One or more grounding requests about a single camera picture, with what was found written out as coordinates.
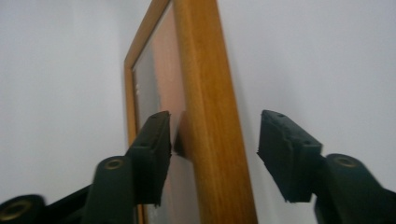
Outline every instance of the wooden frame edge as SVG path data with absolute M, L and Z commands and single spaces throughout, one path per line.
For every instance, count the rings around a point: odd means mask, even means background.
M 172 2 L 187 96 L 187 116 L 192 128 L 191 141 L 198 146 L 192 148 L 191 158 L 201 222 L 257 223 L 217 2 Z M 136 135 L 132 68 L 169 3 L 170 0 L 151 2 L 125 59 L 130 144 Z M 203 133 L 210 139 L 201 141 Z

